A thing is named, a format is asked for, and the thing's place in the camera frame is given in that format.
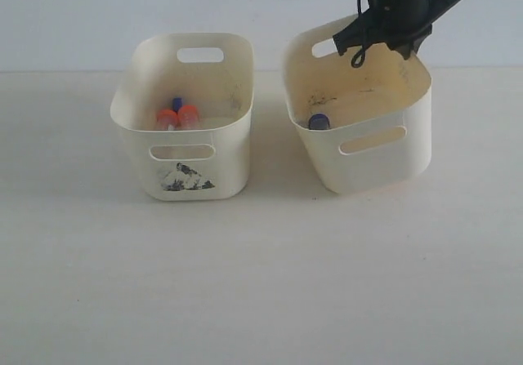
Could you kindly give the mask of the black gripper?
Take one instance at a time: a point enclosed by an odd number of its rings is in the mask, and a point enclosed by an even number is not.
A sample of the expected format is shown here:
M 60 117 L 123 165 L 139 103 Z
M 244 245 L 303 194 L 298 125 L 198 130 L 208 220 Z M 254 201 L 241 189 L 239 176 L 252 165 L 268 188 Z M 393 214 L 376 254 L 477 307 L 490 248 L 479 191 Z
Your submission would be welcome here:
M 433 24 L 462 0 L 357 0 L 357 16 L 333 35 L 337 53 L 356 47 L 355 60 L 364 60 L 377 44 L 408 59 L 432 33 Z

